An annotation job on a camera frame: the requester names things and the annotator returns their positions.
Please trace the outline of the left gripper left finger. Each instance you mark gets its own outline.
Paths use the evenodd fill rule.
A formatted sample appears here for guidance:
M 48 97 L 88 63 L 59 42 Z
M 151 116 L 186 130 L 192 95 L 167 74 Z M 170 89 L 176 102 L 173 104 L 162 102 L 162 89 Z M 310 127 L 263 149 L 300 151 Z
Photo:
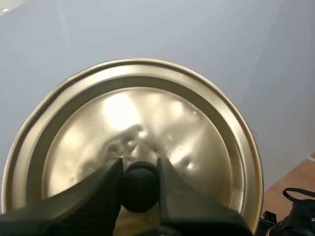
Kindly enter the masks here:
M 110 160 L 69 189 L 0 217 L 2 236 L 110 236 L 121 209 L 123 161 Z

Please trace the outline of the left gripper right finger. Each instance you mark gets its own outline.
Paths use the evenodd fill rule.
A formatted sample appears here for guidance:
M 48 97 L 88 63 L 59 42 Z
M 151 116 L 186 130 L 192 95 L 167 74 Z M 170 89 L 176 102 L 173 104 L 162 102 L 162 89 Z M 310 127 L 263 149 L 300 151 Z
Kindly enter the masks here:
M 157 160 L 161 223 L 183 236 L 251 236 L 241 215 L 197 192 L 169 159 Z

